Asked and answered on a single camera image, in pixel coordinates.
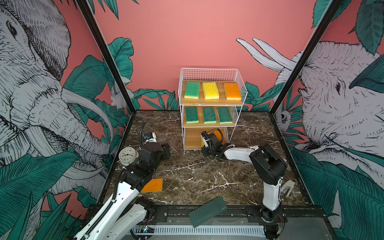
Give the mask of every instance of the top shelf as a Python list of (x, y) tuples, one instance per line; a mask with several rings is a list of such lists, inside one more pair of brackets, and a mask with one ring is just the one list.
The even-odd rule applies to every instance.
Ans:
[(219, 93), (219, 99), (204, 99), (203, 84), (200, 84), (199, 99), (187, 99), (184, 98), (185, 88), (187, 87), (187, 81), (183, 81), (180, 104), (181, 105), (200, 105), (200, 106), (241, 106), (242, 101), (233, 101), (227, 100), (225, 96), (224, 83), (236, 83), (230, 81), (215, 81)]

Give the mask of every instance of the animal eye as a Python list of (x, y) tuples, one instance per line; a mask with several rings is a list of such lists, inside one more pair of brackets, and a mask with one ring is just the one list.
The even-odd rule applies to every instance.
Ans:
[(336, 84), (336, 91), (338, 92), (339, 95), (340, 95), (340, 87), (341, 87), (340, 83), (337, 83)]
[(17, 35), (17, 31), (9, 21), (7, 21), (7, 27), (9, 29), (9, 31), (11, 32), (11, 34), (13, 35), (13, 37), (15, 37)]

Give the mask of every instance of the three-tier shelf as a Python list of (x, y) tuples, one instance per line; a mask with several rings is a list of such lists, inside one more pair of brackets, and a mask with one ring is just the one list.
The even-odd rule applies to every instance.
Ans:
[[(219, 92), (219, 99), (204, 99), (204, 92), (202, 84), (200, 85), (199, 99), (185, 99), (185, 88), (187, 81), (214, 81), (216, 82)], [(225, 96), (224, 83), (237, 83), (241, 93), (241, 100), (231, 101), (227, 100)], [(223, 135), (223, 144), (229, 142), (235, 131), (237, 121), (239, 119), (241, 109), (244, 105), (245, 98), (247, 97), (247, 89), (240, 72), (237, 69), (206, 69), (206, 68), (182, 68), (179, 81), (179, 103), (181, 113), (181, 128), (183, 135), (183, 145), (186, 150), (200, 150), (202, 147), (201, 133), (202, 131), (210, 131), (214, 128), (219, 128)], [(198, 123), (187, 123), (185, 117), (185, 107), (196, 106), (199, 115)], [(203, 107), (212, 106), (215, 108), (217, 123), (204, 124)], [(217, 107), (230, 108), (232, 123), (220, 124), (217, 114)], [(228, 128), (233, 128), (231, 137), (228, 138)]]

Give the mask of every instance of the brown marble surface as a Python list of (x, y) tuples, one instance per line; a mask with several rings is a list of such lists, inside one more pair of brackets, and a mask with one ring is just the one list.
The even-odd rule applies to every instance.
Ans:
[[(263, 182), (252, 164), (238, 160), (220, 162), (213, 157), (204, 157), (199, 150), (183, 150), (180, 112), (137, 112), (124, 147), (138, 147), (143, 120), (147, 121), (145, 131), (155, 132), (158, 142), (169, 144), (172, 155), (160, 164), (153, 176), (163, 178), (163, 190), (143, 193), (143, 196), (156, 204), (204, 204), (218, 196), (222, 196), (228, 205), (262, 204)], [(241, 113), (230, 142), (242, 146), (268, 142), (285, 158), (267, 113)], [(121, 168), (120, 163), (115, 165), (104, 201), (112, 194), (114, 178)], [(285, 177), (283, 184), (287, 179), (296, 182), (289, 166)], [(289, 197), (281, 198), (283, 205), (305, 205), (297, 184)]]

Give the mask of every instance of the wooden shelf board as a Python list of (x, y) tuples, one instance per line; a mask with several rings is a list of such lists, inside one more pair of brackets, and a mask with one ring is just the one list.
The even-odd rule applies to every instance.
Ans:
[(233, 100), (227, 100), (227, 97), (225, 95), (225, 89), (224, 89), (224, 83), (235, 83), (235, 82), (229, 82), (229, 81), (216, 81), (218, 93), (219, 93), (219, 99), (204, 99), (204, 91), (203, 91), (203, 84), (200, 84), (200, 92), (199, 92), (199, 99), (186, 99), (184, 98), (185, 95), (185, 88), (187, 87), (187, 81), (183, 81), (183, 87), (181, 92), (181, 100), (180, 104), (182, 105), (205, 105), (205, 106), (241, 106), (242, 102), (239, 101), (233, 101)]
[[(189, 127), (185, 128), (185, 149), (186, 150), (201, 150), (201, 133), (211, 130), (211, 127)], [(219, 127), (223, 133), (223, 144), (225, 143), (224, 127)]]
[(229, 109), (229, 112), (231, 113), (232, 123), (220, 124), (220, 122), (218, 120), (217, 107), (213, 107), (213, 108), (215, 108), (215, 114), (216, 114), (217, 123), (207, 123), (207, 124), (205, 124), (204, 123), (204, 116), (203, 116), (203, 108), (204, 108), (204, 106), (196, 106), (197, 107), (197, 114), (199, 116), (199, 122), (198, 123), (187, 123), (187, 118), (185, 116), (185, 108), (186, 107), (188, 107), (188, 106), (184, 106), (182, 127), (234, 127), (235, 126), (235, 121), (233, 120), (233, 114), (232, 114), (231, 109)]

